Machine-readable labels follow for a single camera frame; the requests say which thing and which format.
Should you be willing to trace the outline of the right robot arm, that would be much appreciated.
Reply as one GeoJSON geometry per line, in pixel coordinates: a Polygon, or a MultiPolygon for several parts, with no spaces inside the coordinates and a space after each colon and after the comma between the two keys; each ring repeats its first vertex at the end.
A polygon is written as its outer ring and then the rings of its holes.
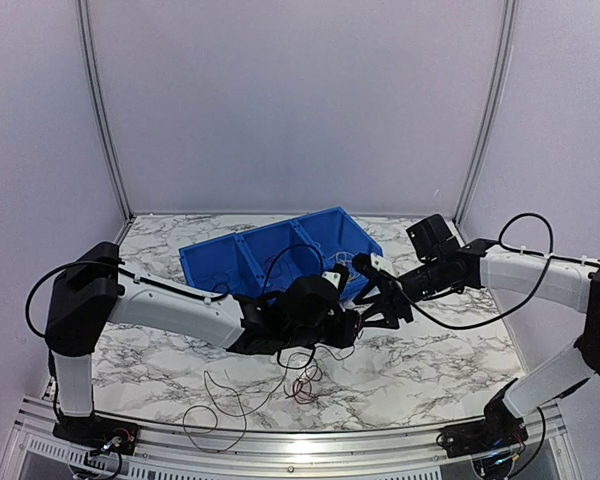
{"type": "Polygon", "coordinates": [[[355,298],[367,316],[381,315],[377,328],[412,320],[424,301],[466,289],[504,290],[523,295],[522,306],[538,298],[585,316],[583,332],[540,366],[503,387],[484,407],[475,438],[495,448],[523,430],[523,418],[544,403],[565,397],[600,376],[600,260],[539,252],[479,238],[462,244],[439,214],[407,230],[420,267],[397,275],[393,264],[376,254],[358,254],[354,269],[367,279],[355,298]]]}

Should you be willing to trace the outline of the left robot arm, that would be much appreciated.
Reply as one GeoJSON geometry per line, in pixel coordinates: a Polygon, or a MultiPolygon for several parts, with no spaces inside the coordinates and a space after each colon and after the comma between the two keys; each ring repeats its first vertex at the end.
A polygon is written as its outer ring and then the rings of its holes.
{"type": "Polygon", "coordinates": [[[58,385],[58,413],[86,445],[105,438],[95,414],[91,356],[107,324],[138,325],[195,337],[238,355],[277,355],[293,348],[351,347],[362,328],[358,312],[340,305],[342,268],[294,280],[284,291],[257,297],[228,288],[204,291],[132,268],[118,245],[101,242],[81,258],[43,275],[51,285],[42,338],[58,385]]]}

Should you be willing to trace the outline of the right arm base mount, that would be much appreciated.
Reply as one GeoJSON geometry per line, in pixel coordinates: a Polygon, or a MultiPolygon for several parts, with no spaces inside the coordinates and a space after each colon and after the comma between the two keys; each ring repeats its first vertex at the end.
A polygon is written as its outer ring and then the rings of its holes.
{"type": "Polygon", "coordinates": [[[436,443],[448,458],[457,458],[521,445],[527,439],[526,425],[522,422],[501,428],[488,426],[486,420],[476,420],[443,427],[436,443]]]}

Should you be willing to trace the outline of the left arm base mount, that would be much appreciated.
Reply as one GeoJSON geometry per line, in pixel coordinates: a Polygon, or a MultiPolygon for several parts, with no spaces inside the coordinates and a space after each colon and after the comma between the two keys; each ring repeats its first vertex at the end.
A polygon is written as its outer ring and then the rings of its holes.
{"type": "Polygon", "coordinates": [[[131,455],[138,440],[139,425],[99,415],[62,417],[55,423],[53,435],[92,450],[116,450],[122,455],[131,455]]]}

